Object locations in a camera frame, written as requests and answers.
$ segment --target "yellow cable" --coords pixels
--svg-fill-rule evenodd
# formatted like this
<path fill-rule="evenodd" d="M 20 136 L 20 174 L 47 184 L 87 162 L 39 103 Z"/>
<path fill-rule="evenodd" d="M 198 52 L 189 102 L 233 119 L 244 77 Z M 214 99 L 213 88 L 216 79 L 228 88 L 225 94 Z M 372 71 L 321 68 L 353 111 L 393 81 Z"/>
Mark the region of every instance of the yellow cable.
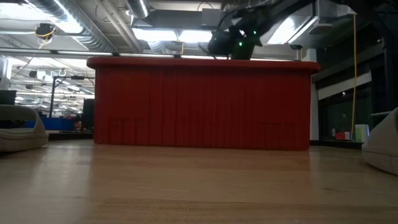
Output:
<path fill-rule="evenodd" d="M 351 122 L 351 140 L 354 136 L 354 124 L 355 124 L 355 101 L 356 101 L 356 76 L 358 74 L 358 68 L 356 64 L 356 15 L 354 14 L 354 98 L 353 98 L 353 117 Z"/>
<path fill-rule="evenodd" d="M 49 32 L 48 34 L 43 34 L 43 35 L 36 34 L 36 36 L 37 37 L 48 37 L 49 35 L 53 34 L 54 32 L 55 32 L 55 28 L 51 32 Z"/>

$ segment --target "pole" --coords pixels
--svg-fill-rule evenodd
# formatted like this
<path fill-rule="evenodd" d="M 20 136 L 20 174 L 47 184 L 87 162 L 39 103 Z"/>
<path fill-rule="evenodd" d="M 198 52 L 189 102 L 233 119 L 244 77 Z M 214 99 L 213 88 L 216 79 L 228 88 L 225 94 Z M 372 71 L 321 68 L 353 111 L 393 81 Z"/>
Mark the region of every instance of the pole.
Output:
<path fill-rule="evenodd" d="M 49 118 L 52 118 L 52 109 L 53 109 L 53 106 L 54 106 L 54 93 L 55 93 L 55 84 L 56 84 L 55 81 L 57 81 L 57 77 L 53 77 L 53 80 L 52 80 L 52 91 L 51 91 L 51 102 L 50 102 L 50 115 L 49 115 Z"/>

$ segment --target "wooden surface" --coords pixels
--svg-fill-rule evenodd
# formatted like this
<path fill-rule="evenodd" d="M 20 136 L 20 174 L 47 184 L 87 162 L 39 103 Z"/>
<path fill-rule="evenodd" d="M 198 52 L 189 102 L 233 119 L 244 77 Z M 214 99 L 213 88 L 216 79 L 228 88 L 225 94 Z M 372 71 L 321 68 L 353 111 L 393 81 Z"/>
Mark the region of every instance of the wooden surface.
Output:
<path fill-rule="evenodd" d="M 0 223 L 398 223 L 398 177 L 351 149 L 51 142 L 0 155 Z"/>

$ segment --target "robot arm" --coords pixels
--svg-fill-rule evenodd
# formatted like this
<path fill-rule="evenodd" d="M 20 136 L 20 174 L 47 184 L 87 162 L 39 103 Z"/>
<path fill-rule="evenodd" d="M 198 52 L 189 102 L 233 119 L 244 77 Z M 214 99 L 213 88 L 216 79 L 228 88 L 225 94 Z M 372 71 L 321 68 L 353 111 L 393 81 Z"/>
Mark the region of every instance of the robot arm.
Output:
<path fill-rule="evenodd" d="M 262 46 L 260 37 L 271 27 L 294 12 L 315 2 L 316 0 L 279 0 L 272 5 L 260 5 L 250 8 L 230 11 L 237 14 L 241 20 L 231 26 L 228 31 L 218 29 L 214 31 L 213 37 L 208 44 L 210 55 L 231 55 L 231 59 L 249 60 L 256 45 Z M 373 22 L 385 39 L 396 42 L 397 38 L 391 30 L 381 21 L 381 18 L 372 10 L 371 1 L 358 0 L 332 0 L 337 4 L 347 4 L 363 18 Z"/>

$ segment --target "red box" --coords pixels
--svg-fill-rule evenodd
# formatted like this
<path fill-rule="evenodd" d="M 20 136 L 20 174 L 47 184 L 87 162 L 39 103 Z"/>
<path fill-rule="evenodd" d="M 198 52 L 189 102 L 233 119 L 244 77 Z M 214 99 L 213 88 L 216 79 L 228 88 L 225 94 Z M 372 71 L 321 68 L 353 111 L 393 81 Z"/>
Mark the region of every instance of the red box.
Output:
<path fill-rule="evenodd" d="M 96 57 L 99 144 L 308 150 L 313 62 Z"/>

